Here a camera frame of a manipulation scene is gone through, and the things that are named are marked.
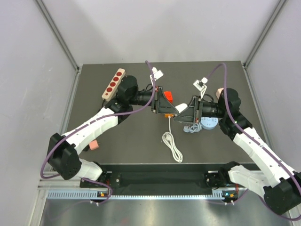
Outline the orange power strip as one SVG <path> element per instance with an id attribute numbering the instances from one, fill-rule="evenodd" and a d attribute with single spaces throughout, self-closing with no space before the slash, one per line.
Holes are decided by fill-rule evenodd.
<path id="1" fill-rule="evenodd" d="M 173 118 L 173 117 L 174 117 L 174 114 L 166 113 L 166 114 L 165 114 L 165 117 L 166 117 L 166 118 Z"/>

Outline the white usb charger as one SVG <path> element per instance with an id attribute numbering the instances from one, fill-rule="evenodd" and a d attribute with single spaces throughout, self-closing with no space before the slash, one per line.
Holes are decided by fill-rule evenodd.
<path id="1" fill-rule="evenodd" d="M 186 108 L 188 107 L 188 105 L 186 103 L 182 103 L 177 105 L 175 108 L 177 109 L 178 113 L 183 112 Z"/>

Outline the red plug adapter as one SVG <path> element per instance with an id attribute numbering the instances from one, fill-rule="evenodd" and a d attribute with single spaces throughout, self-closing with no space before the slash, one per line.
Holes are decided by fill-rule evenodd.
<path id="1" fill-rule="evenodd" d="M 164 95 L 170 103 L 173 103 L 173 95 L 171 91 L 164 91 Z"/>

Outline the blue round power socket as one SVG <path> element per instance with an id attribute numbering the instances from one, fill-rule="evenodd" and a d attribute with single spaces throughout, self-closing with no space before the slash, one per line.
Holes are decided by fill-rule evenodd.
<path id="1" fill-rule="evenodd" d="M 202 129 L 212 130 L 218 125 L 218 121 L 216 117 L 202 117 L 200 125 Z"/>

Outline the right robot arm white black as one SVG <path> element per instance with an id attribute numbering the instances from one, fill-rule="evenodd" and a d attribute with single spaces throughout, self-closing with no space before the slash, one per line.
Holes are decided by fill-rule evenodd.
<path id="1" fill-rule="evenodd" d="M 218 102 L 204 102 L 194 96 L 189 104 L 176 106 L 174 120 L 197 123 L 202 116 L 218 118 L 222 132 L 239 146 L 257 165 L 256 174 L 235 161 L 220 167 L 224 186 L 239 184 L 259 195 L 276 214 L 282 215 L 301 203 L 301 174 L 284 163 L 260 138 L 250 121 L 239 111 L 238 92 L 222 90 Z"/>

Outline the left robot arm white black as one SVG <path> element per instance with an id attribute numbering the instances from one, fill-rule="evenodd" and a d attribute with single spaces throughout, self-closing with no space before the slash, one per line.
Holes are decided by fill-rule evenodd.
<path id="1" fill-rule="evenodd" d="M 151 106 L 155 113 L 179 113 L 166 98 L 161 87 L 154 86 L 151 91 L 139 90 L 134 76 L 128 75 L 119 79 L 115 88 L 116 95 L 87 122 L 63 135 L 55 133 L 51 136 L 47 163 L 64 180 L 73 177 L 87 178 L 98 187 L 106 183 L 107 176 L 101 167 L 97 163 L 80 159 L 79 155 L 104 132 L 134 114 L 134 105 L 139 105 L 142 109 Z"/>

